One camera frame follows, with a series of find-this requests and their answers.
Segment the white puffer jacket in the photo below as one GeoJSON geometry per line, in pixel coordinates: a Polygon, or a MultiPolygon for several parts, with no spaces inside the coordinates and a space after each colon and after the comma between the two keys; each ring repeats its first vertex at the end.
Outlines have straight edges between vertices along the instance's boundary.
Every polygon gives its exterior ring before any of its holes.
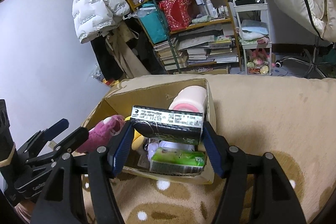
{"type": "Polygon", "coordinates": [[[73,0],[72,15],[79,41],[89,42],[117,28],[129,11],[125,0],[73,0]]]}

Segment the metal bolt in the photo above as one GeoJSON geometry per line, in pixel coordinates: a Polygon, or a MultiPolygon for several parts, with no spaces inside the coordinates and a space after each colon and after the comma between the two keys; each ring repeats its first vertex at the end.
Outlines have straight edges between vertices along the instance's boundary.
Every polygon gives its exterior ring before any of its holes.
{"type": "Polygon", "coordinates": [[[69,153],[65,153],[65,154],[62,155],[62,159],[64,159],[64,160],[67,160],[69,158],[70,158],[70,154],[69,153]]]}
{"type": "Polygon", "coordinates": [[[239,151],[238,147],[236,146],[230,146],[229,147],[229,150],[232,152],[232,153],[237,153],[239,151]]]}
{"type": "Polygon", "coordinates": [[[100,146],[97,148],[97,152],[98,153],[104,153],[106,151],[106,147],[105,146],[100,146]]]}
{"type": "Polygon", "coordinates": [[[267,153],[265,154],[265,157],[266,157],[267,159],[269,159],[269,160],[271,160],[271,159],[274,158],[273,154],[272,154],[272,153],[269,153],[269,152],[267,152],[267,153]]]}

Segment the chair wheel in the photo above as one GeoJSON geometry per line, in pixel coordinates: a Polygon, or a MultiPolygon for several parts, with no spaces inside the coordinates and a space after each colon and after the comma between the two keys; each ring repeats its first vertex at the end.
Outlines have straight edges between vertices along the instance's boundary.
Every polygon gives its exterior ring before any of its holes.
{"type": "Polygon", "coordinates": [[[275,62],[275,67],[277,67],[277,68],[281,68],[282,65],[283,65],[283,62],[281,62],[280,60],[276,60],[276,62],[275,62]]]}

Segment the red bag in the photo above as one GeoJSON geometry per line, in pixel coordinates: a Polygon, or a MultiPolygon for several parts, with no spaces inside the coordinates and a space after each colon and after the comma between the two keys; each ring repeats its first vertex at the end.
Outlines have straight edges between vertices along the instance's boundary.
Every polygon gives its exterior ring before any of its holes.
{"type": "Polygon", "coordinates": [[[183,30],[189,26],[192,18],[189,15],[192,0],[163,0],[160,9],[167,18],[171,31],[183,30]]]}

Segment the green tissue pack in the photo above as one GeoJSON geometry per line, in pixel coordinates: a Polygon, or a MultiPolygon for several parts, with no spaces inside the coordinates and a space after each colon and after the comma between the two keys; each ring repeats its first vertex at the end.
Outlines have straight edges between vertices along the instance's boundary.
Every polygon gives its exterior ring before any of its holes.
{"type": "Polygon", "coordinates": [[[202,172],[205,165],[203,152],[159,147],[151,160],[151,172],[185,175],[202,172]]]}

